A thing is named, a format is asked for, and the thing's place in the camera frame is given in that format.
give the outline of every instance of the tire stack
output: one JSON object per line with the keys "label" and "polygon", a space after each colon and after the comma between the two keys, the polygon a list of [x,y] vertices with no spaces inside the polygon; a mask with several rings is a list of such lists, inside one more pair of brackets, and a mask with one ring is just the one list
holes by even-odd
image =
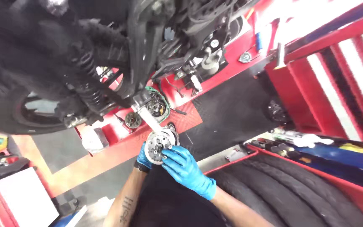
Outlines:
{"label": "tire stack", "polygon": [[259,154],[208,175],[276,227],[363,227],[363,213],[318,176]]}

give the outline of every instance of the black shirt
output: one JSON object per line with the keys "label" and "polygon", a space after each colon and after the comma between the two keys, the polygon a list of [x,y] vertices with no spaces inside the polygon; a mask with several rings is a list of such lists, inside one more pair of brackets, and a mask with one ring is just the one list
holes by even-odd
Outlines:
{"label": "black shirt", "polygon": [[176,182],[154,165],[142,185],[131,227],[225,227],[220,211],[207,199]]}

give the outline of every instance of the rear wheel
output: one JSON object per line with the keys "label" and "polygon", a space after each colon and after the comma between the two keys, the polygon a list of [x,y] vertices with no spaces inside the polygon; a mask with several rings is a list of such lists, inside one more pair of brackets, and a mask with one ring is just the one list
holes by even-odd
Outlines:
{"label": "rear wheel", "polygon": [[10,78],[0,75],[1,132],[43,134],[64,130],[65,125],[54,116],[56,104],[39,98]]}

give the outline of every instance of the forearm tattoo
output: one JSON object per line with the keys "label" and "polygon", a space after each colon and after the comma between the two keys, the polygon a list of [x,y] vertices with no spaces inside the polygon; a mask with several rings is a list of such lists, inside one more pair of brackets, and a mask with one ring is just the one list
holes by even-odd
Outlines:
{"label": "forearm tattoo", "polygon": [[128,221],[128,215],[131,210],[131,206],[134,200],[128,198],[127,196],[124,198],[123,204],[121,205],[124,209],[123,214],[120,216],[120,223],[126,224]]}

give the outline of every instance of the coil spring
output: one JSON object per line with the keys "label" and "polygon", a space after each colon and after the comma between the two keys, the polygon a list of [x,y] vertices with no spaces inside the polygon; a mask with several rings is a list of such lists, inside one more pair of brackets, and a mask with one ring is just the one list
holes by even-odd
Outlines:
{"label": "coil spring", "polygon": [[84,84],[79,90],[79,95],[86,105],[95,113],[99,113],[105,107],[102,93],[89,83]]}
{"label": "coil spring", "polygon": [[96,72],[95,60],[93,59],[93,52],[87,52],[84,54],[77,63],[78,67],[83,70],[88,76],[100,80],[98,73]]}
{"label": "coil spring", "polygon": [[[85,53],[76,65],[85,72],[88,76],[100,80],[100,75],[96,72],[96,66],[93,59],[93,52],[89,51]],[[102,93],[88,82],[79,86],[78,93],[86,105],[95,113],[99,113],[103,110],[105,103]]]}

